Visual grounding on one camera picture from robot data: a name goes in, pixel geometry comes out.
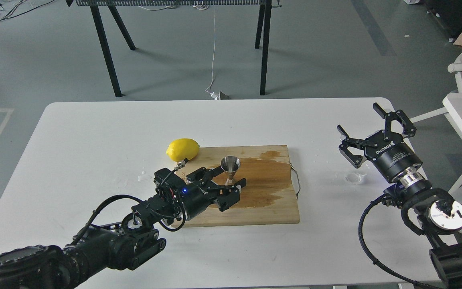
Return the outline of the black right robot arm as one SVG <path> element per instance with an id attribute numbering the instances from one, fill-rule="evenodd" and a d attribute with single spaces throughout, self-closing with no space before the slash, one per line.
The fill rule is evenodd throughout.
<path id="1" fill-rule="evenodd" d="M 358 224 L 358 238 L 365 254 L 383 271 L 417 287 L 432 285 L 409 279 L 389 269 L 372 254 L 363 235 L 367 214 L 377 204 L 400 209 L 401 219 L 416 235 L 424 235 L 432 248 L 429 255 L 440 280 L 447 289 L 462 288 L 462 204 L 449 192 L 434 188 L 419 172 L 421 159 L 405 142 L 413 137 L 416 127 L 402 110 L 384 110 L 373 104 L 385 120 L 385 127 L 365 139 L 352 138 L 342 126 L 337 126 L 343 139 L 341 154 L 355 167 L 370 161 L 390 187 L 365 208 Z"/>

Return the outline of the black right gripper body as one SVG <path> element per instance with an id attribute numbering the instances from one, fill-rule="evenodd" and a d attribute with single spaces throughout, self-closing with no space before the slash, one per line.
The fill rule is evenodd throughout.
<path id="1" fill-rule="evenodd" d="M 396 182 L 397 176 L 410 167 L 420 168 L 422 160 L 404 143 L 403 136 L 391 132 L 387 137 L 382 130 L 365 139 L 374 147 L 365 147 L 365 157 L 372 162 L 388 183 Z"/>

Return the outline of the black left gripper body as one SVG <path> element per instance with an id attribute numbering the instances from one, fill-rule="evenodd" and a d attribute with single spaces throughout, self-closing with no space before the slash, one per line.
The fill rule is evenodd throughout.
<path id="1" fill-rule="evenodd" d="M 211 205 L 211 188 L 217 186 L 212 180 L 202 185 L 201 181 L 185 183 L 183 179 L 172 174 L 168 176 L 171 171 L 169 169 L 160 169 L 154 174 L 154 181 L 156 184 L 163 183 L 168 188 L 178 191 L 183 203 L 186 220 L 190 221 L 195 216 Z"/>

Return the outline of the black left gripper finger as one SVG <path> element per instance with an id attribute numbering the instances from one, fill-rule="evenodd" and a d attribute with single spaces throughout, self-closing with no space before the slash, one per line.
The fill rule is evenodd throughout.
<path id="1" fill-rule="evenodd" d="M 217 185 L 211 188 L 211 203 L 224 212 L 240 201 L 241 189 L 246 186 L 246 179 L 240 179 L 232 185 Z"/>
<path id="2" fill-rule="evenodd" d="M 201 181 L 202 185 L 205 185 L 208 181 L 211 181 L 213 177 L 216 177 L 223 172 L 224 170 L 220 166 L 213 169 L 200 167 L 194 172 L 187 174 L 186 179 L 189 182 Z"/>

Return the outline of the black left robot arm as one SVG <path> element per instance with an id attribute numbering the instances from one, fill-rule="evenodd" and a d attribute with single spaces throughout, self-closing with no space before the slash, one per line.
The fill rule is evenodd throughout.
<path id="1" fill-rule="evenodd" d="M 211 204 L 223 212 L 238 203 L 246 179 L 218 185 L 213 178 L 223 172 L 221 167 L 200 167 L 183 180 L 175 170 L 158 170 L 155 195 L 135 199 L 137 204 L 123 221 L 92 223 L 110 203 L 130 198 L 111 196 L 66 247 L 36 245 L 0 254 L 0 289 L 73 289 L 106 268 L 137 269 L 165 249 L 166 240 L 159 238 L 156 223 L 172 232 L 174 221 L 183 226 Z"/>

